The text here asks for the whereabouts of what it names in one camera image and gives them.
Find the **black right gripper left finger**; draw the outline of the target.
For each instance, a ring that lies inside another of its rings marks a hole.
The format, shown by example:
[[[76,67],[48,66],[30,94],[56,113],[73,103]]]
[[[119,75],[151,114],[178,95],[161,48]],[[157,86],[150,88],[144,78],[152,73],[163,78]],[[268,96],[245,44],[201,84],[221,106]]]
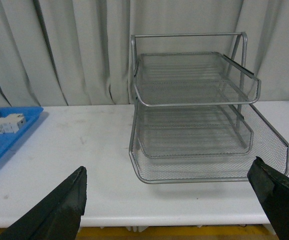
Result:
[[[74,240],[86,202],[87,170],[80,166],[2,232],[0,240]]]

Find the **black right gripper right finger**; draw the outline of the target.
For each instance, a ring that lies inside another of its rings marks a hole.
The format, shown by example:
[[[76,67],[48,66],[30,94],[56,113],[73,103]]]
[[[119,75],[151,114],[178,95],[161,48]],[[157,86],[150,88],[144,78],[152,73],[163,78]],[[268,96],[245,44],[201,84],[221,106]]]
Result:
[[[278,238],[289,240],[289,177],[257,156],[247,178]]]

